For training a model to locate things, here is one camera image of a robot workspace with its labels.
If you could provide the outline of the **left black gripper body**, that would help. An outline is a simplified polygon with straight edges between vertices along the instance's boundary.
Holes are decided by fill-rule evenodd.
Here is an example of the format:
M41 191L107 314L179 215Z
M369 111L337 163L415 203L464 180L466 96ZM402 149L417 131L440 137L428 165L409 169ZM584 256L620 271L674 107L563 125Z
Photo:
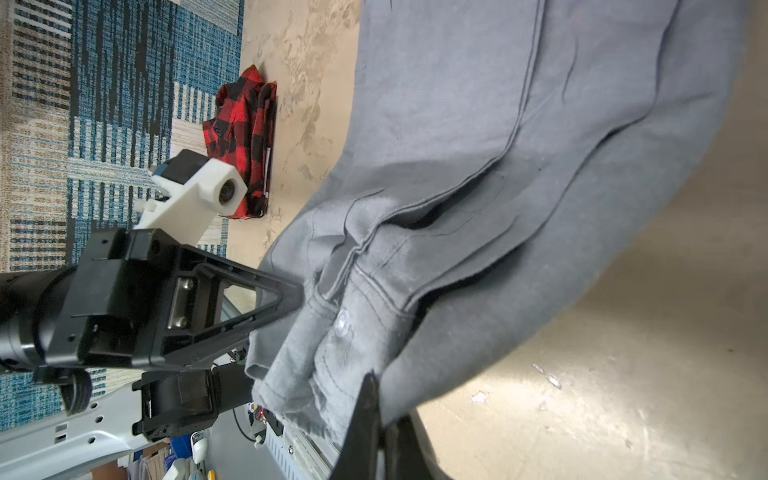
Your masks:
M78 264L41 280L41 363L55 368L192 369L194 337L170 327L198 251L159 229L94 233Z

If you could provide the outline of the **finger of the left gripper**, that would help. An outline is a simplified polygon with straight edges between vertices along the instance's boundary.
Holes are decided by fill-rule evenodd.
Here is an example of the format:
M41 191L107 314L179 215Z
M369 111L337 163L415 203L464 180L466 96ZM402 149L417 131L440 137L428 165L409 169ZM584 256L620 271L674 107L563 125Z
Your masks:
M176 274L155 334L157 366L209 366L303 303L303 287L231 262Z

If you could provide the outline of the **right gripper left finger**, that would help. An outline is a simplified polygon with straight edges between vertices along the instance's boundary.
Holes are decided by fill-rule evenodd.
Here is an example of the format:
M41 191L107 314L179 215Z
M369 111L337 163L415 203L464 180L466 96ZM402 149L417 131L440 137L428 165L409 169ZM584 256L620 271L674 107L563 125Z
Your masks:
M375 374L363 377L346 438L331 480L370 480L376 478L381 419L379 387Z

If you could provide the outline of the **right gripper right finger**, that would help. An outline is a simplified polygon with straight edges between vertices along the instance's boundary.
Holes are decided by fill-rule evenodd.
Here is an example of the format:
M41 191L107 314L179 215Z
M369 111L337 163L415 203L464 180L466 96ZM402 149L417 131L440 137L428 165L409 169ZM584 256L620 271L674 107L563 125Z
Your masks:
M386 429L386 478L433 479L426 448L428 436L417 413L401 417Z

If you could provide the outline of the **grey long sleeve shirt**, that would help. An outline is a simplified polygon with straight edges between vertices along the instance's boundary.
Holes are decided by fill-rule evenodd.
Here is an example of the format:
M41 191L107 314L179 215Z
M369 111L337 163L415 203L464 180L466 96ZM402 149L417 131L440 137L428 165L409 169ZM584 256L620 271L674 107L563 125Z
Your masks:
M577 301L681 188L727 109L745 1L366 1L346 144L262 268L301 307L250 337L253 399L344 439Z

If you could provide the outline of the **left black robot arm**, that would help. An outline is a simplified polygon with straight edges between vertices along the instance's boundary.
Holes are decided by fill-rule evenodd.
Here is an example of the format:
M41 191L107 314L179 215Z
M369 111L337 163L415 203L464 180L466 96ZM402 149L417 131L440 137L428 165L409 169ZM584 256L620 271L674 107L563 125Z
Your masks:
M1 371L57 386L77 414L91 369L205 369L302 301L300 285L160 229L101 229L76 264L2 275Z

